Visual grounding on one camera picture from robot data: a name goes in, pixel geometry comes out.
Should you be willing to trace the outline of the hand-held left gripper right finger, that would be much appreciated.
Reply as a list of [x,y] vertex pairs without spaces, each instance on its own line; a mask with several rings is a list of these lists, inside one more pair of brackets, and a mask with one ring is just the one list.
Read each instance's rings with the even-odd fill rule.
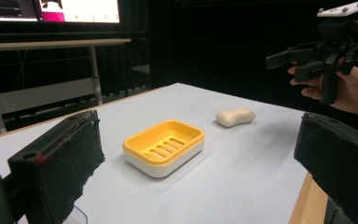
[[294,158],[353,224],[358,224],[358,131],[329,117],[302,116]]

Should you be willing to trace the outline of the cream soap bar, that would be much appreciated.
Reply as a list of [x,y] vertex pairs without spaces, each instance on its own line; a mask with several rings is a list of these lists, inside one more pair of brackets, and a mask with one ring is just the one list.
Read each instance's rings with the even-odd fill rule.
[[215,115],[216,121],[227,128],[251,123],[255,119],[255,113],[247,107],[239,107],[229,110],[222,110]]

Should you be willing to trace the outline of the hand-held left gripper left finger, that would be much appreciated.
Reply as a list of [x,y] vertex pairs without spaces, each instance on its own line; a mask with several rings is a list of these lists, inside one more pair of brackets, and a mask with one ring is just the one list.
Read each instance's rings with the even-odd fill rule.
[[12,176],[25,190],[29,224],[62,224],[104,162],[95,110],[62,120],[11,156]]

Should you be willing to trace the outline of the computer monitor with pink window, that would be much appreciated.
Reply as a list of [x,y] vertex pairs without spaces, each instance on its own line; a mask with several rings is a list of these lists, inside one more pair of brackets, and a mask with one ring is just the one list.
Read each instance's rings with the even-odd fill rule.
[[41,21],[120,23],[117,0],[35,0]]

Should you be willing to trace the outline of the white metal-framed desk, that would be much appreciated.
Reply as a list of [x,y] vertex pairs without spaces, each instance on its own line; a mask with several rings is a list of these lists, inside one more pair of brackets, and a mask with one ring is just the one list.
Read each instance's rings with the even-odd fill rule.
[[0,43],[1,51],[40,50],[40,49],[73,49],[87,48],[91,75],[87,78],[51,84],[19,91],[0,93],[0,133],[6,133],[7,128],[3,119],[9,114],[33,107],[49,105],[78,97],[93,94],[97,105],[103,103],[102,88],[98,71],[96,47],[121,46],[130,43],[129,38],[81,39],[63,41],[14,42]]

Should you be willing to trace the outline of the dark computer monitor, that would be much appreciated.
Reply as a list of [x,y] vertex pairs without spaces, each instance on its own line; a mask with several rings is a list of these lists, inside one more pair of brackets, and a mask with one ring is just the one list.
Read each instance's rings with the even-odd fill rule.
[[0,0],[0,21],[37,21],[33,0]]

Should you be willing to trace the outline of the yellow and white soap dish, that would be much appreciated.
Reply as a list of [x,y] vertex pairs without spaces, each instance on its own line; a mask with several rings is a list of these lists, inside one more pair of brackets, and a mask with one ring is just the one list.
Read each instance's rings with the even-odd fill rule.
[[178,120],[165,120],[127,138],[122,145],[126,162],[151,177],[165,177],[199,154],[202,129]]

